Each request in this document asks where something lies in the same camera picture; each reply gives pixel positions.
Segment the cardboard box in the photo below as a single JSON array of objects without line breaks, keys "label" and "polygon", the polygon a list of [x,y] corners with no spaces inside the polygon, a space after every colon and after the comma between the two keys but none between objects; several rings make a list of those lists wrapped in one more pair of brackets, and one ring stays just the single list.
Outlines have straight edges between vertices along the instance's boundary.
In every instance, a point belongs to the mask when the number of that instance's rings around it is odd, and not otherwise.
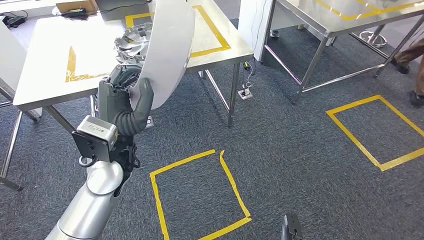
[{"label": "cardboard box", "polygon": [[56,7],[61,13],[79,8],[85,8],[87,13],[94,13],[99,9],[95,0],[60,0]]}]

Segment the yellow tape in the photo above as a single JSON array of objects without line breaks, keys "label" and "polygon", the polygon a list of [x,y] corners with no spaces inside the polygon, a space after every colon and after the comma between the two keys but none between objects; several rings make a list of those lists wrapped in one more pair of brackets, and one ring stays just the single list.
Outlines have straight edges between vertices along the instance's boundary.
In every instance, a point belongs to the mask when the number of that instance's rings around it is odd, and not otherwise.
[{"label": "yellow tape", "polygon": [[[195,159],[199,159],[199,158],[202,158],[204,156],[208,156],[208,155],[211,155],[211,154],[214,154],[214,153],[215,153],[215,149],[205,151],[205,152],[193,155],[191,157],[185,158],[183,160],[174,162],[170,165],[164,166],[164,167],[162,167],[158,170],[152,171],[150,173],[150,180],[151,180],[151,185],[153,187],[154,198],[156,200],[156,209],[157,209],[157,215],[159,217],[160,229],[162,230],[163,238],[165,240],[169,240],[170,236],[169,236],[169,233],[168,233],[167,223],[165,222],[165,215],[164,215],[164,211],[162,209],[161,200],[159,199],[159,190],[158,190],[158,185],[156,184],[156,175],[163,173],[167,170],[170,170],[172,168],[175,168],[179,165],[188,163],[188,162],[193,161]],[[224,171],[225,171],[225,173],[228,177],[228,180],[231,184],[232,190],[234,191],[234,194],[237,197],[238,203],[240,204],[240,207],[243,210],[245,217],[243,219],[227,226],[227,227],[224,227],[223,229],[220,229],[218,231],[215,231],[215,232],[213,232],[209,235],[206,235],[206,236],[200,238],[201,240],[212,240],[212,239],[218,238],[218,237],[220,237],[220,236],[222,236],[226,233],[229,233],[229,232],[233,231],[234,229],[236,229],[236,228],[238,228],[238,227],[240,227],[240,226],[242,226],[242,225],[244,225],[244,224],[246,224],[246,223],[248,223],[252,220],[250,218],[251,214],[249,213],[248,209],[246,208],[245,204],[242,201],[242,198],[240,197],[239,191],[237,190],[237,187],[236,187],[236,183],[234,182],[233,176],[231,175],[231,172],[228,169],[227,164],[224,161],[223,155],[224,155],[224,150],[222,150],[219,154],[219,161],[220,161],[221,166],[224,169]]]},{"label": "yellow tape", "polygon": [[418,158],[419,156],[422,156],[422,155],[424,155],[424,147],[423,148],[420,148],[418,150],[415,150],[415,151],[413,151],[411,153],[408,153],[406,155],[403,155],[401,157],[398,157],[398,158],[396,158],[394,160],[391,160],[391,161],[388,161],[386,163],[383,163],[383,164],[381,164],[380,169],[381,169],[382,172],[384,172],[384,171],[386,171],[388,169],[391,169],[393,167],[396,167],[398,165],[401,165],[403,163],[406,163],[409,160]]},{"label": "yellow tape", "polygon": [[321,6],[323,6],[324,8],[330,10],[331,12],[333,12],[334,14],[336,14],[337,16],[341,17],[343,20],[345,21],[349,21],[350,18],[347,15],[344,15],[343,13],[339,12],[337,9],[335,9],[332,6],[329,6],[328,4],[326,4],[325,2],[321,1],[321,0],[315,0],[317,3],[319,3]]},{"label": "yellow tape", "polygon": [[236,228],[239,228],[239,227],[243,226],[244,224],[250,222],[251,220],[252,219],[250,219],[248,217],[245,217],[245,218],[243,218],[243,219],[241,219],[239,221],[236,221],[235,223],[233,223],[233,224],[231,224],[231,225],[229,225],[227,227],[224,227],[221,230],[218,230],[218,231],[213,232],[213,233],[211,233],[209,235],[206,235],[206,236],[204,236],[202,238],[199,238],[199,240],[212,240],[212,239],[216,239],[218,237],[221,237],[224,234],[227,234],[227,233],[233,231]]},{"label": "yellow tape", "polygon": [[358,141],[358,139],[341,123],[336,116],[330,111],[327,111],[327,114],[335,122],[335,124],[349,137],[349,139],[365,154],[365,156],[378,168],[380,168],[380,163],[371,155],[371,153]]},{"label": "yellow tape", "polygon": [[361,5],[373,10],[374,12],[379,11],[380,9],[376,8],[375,6],[369,4],[368,2],[365,2],[364,0],[356,0],[358,3],[360,3]]},{"label": "yellow tape", "polygon": [[159,190],[158,185],[156,184],[156,177],[152,173],[150,173],[150,180],[151,185],[153,186],[154,198],[156,199],[157,215],[159,216],[160,229],[162,229],[163,239],[169,240],[170,236],[168,234],[167,223],[165,222],[165,215],[162,209],[161,200],[159,199]]},{"label": "yellow tape", "polygon": [[211,54],[211,53],[220,52],[220,51],[224,51],[224,50],[230,49],[230,45],[225,40],[225,38],[222,36],[222,34],[218,30],[217,26],[215,26],[214,22],[209,17],[209,15],[206,13],[206,11],[203,9],[203,7],[201,5],[195,5],[195,6],[193,6],[193,8],[198,10],[198,12],[200,13],[200,15],[202,16],[202,18],[206,22],[207,26],[212,31],[213,35],[215,35],[215,38],[221,44],[221,46],[220,47],[216,47],[216,48],[212,48],[212,49],[207,49],[207,50],[192,52],[191,55],[190,55],[190,57],[191,58],[195,58],[195,57],[200,57],[200,56],[203,56],[203,55],[208,55],[208,54]]},{"label": "yellow tape", "polygon": [[224,161],[224,158],[223,158],[224,151],[225,150],[222,150],[221,153],[219,154],[219,161],[221,162],[221,166],[224,169],[226,176],[228,177],[229,183],[231,184],[232,190],[234,191],[234,194],[238,200],[238,203],[240,204],[241,209],[243,210],[244,215],[246,216],[246,218],[248,218],[251,216],[251,214],[246,208],[245,204],[243,203],[242,198],[240,197],[239,191],[237,190],[236,182],[234,182],[233,175],[231,175],[231,172]]},{"label": "yellow tape", "polygon": [[399,110],[397,110],[390,102],[384,99],[382,96],[378,95],[380,99],[388,108],[390,108],[394,113],[396,113],[402,120],[404,120],[411,128],[417,131],[421,136],[424,137],[424,131],[421,130],[417,125],[415,125],[411,120],[409,120],[405,115],[403,115]]},{"label": "yellow tape", "polygon": [[352,20],[357,20],[357,19],[363,19],[363,18],[368,18],[368,17],[372,17],[375,15],[379,15],[379,14],[384,14],[384,13],[389,13],[389,12],[393,12],[393,11],[398,11],[398,10],[402,10],[402,9],[406,9],[409,7],[413,7],[415,4],[420,4],[422,2],[424,2],[424,0],[420,0],[417,2],[413,2],[413,3],[407,3],[407,4],[402,4],[402,5],[397,5],[397,6],[392,6],[392,7],[387,7],[387,8],[383,8],[383,9],[378,9],[366,2],[364,2],[363,0],[356,0],[358,3],[372,9],[373,11],[370,12],[364,12],[364,13],[360,13],[360,14],[355,14],[355,15],[345,15],[343,13],[341,13],[340,11],[338,11],[337,9],[335,9],[334,7],[326,4],[325,2],[323,2],[322,0],[315,0],[318,4],[320,4],[321,6],[323,6],[324,8],[330,10],[332,13],[336,14],[337,16],[341,17],[343,20],[345,21],[352,21]]},{"label": "yellow tape", "polygon": [[83,75],[75,76],[76,66],[77,66],[77,55],[75,54],[72,46],[70,46],[69,47],[69,55],[68,55],[68,58],[67,58],[65,83],[75,82],[75,81],[80,81],[80,80],[85,80],[85,79],[93,79],[93,78],[109,75],[109,72],[106,72],[106,73],[101,73],[101,74],[97,74],[97,75],[83,74]]},{"label": "yellow tape", "polygon": [[405,115],[403,115],[399,110],[397,110],[390,102],[388,102],[386,99],[384,99],[381,95],[375,95],[371,97],[367,97],[365,99],[355,101],[343,106],[336,107],[334,109],[326,111],[328,116],[335,122],[335,124],[349,137],[349,139],[365,154],[365,156],[382,172],[391,169],[393,167],[396,167],[398,165],[401,165],[403,163],[406,163],[412,159],[415,159],[419,156],[424,155],[424,147],[420,148],[418,150],[415,150],[411,153],[408,153],[406,155],[403,155],[401,157],[398,157],[394,160],[388,161],[386,163],[379,163],[373,155],[358,141],[358,139],[337,119],[335,116],[336,113],[342,112],[344,110],[354,108],[356,106],[366,104],[375,100],[382,101],[390,110],[392,110],[395,114],[397,114],[402,120],[404,120],[411,128],[413,128],[415,131],[417,131],[421,136],[424,137],[424,131],[422,131],[417,125],[415,125],[411,120],[409,120]]},{"label": "yellow tape", "polygon": [[[197,9],[197,11],[199,12],[199,14],[202,16],[202,18],[206,22],[207,26],[212,31],[212,33],[215,36],[215,38],[218,40],[219,44],[221,44],[221,46],[220,47],[211,48],[211,49],[202,50],[202,51],[192,52],[190,54],[190,58],[205,56],[205,55],[208,55],[208,54],[212,54],[212,53],[221,52],[221,51],[225,51],[225,50],[231,49],[230,45],[225,40],[225,38],[221,34],[221,32],[218,30],[217,26],[215,26],[215,24],[212,21],[212,19],[206,13],[205,9],[201,5],[195,5],[195,6],[192,6],[192,8],[193,9]],[[151,12],[148,12],[148,13],[141,13],[141,14],[126,16],[125,17],[126,27],[129,28],[129,27],[134,26],[134,19],[144,18],[144,17],[150,17],[152,15],[153,14]]]},{"label": "yellow tape", "polygon": [[167,166],[161,167],[158,170],[152,171],[150,174],[151,175],[152,174],[153,175],[157,175],[157,174],[163,173],[165,171],[168,171],[170,169],[173,169],[173,168],[175,168],[177,166],[180,166],[181,164],[186,164],[186,163],[188,163],[190,161],[193,161],[195,159],[199,159],[199,158],[202,158],[204,156],[211,155],[211,154],[214,154],[214,153],[215,153],[215,149],[212,149],[212,150],[209,150],[209,151],[205,151],[205,152],[202,152],[202,153],[193,155],[191,157],[187,157],[187,158],[185,158],[183,160],[176,161],[176,162],[171,163],[171,164],[169,164]]}]

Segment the white table top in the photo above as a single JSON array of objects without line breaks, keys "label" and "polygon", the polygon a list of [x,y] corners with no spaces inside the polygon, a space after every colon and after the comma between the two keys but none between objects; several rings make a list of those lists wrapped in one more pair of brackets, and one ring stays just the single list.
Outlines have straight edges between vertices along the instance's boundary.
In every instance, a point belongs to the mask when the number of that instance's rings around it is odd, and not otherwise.
[{"label": "white table top", "polygon": [[[196,23],[187,72],[252,58],[253,50],[213,0],[188,3],[195,8]],[[39,19],[13,104],[31,110],[97,93],[99,81],[118,64],[114,40],[123,29],[122,21],[104,22],[101,15],[87,21]],[[74,74],[67,75],[69,70],[74,70]]]}]

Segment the black shoe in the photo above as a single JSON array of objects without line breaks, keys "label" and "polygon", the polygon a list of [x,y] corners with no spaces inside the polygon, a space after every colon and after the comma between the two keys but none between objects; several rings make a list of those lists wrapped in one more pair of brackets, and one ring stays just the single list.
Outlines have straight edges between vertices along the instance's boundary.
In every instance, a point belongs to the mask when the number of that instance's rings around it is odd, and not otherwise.
[{"label": "black shoe", "polygon": [[397,71],[399,71],[399,73],[401,74],[409,74],[410,73],[410,66],[405,66],[405,65],[401,65],[399,64],[395,58],[393,58],[391,61],[391,64],[393,64],[393,66],[396,68]]},{"label": "black shoe", "polygon": [[412,106],[421,107],[424,105],[424,96],[417,95],[414,91],[409,93],[409,101]]}]

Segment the curved paper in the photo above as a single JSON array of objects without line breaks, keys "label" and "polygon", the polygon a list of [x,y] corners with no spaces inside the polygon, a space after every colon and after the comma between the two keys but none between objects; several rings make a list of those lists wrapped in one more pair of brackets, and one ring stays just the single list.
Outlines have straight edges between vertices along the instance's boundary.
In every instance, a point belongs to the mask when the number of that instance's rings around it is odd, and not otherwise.
[{"label": "curved paper", "polygon": [[[158,0],[147,56],[140,78],[150,79],[152,109],[160,107],[180,83],[192,51],[195,11],[183,0]],[[130,88],[134,109],[140,98],[138,81]]]}]

